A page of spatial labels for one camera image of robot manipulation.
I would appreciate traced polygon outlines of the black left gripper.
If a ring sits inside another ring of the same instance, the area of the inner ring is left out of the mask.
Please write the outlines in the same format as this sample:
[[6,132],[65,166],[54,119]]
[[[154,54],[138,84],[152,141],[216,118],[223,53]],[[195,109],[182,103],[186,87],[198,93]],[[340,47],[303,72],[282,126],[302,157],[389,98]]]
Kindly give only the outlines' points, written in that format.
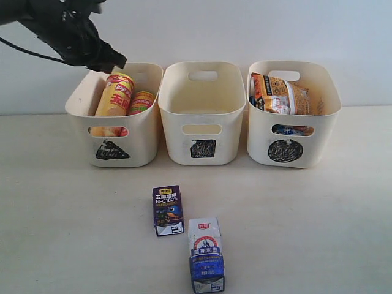
[[112,73],[127,58],[101,41],[92,13],[102,13],[103,1],[31,1],[30,30],[57,52],[64,62]]

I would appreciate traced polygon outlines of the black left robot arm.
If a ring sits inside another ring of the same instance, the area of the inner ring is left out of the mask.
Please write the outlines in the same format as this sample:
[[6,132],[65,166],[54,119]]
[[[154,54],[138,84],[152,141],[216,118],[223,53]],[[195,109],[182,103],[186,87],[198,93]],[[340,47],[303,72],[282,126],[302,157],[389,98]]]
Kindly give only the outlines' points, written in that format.
[[59,58],[21,48],[1,38],[1,43],[22,53],[109,74],[124,68],[127,58],[100,38],[90,20],[101,14],[103,1],[21,0],[1,1],[1,24],[18,22],[51,47]]

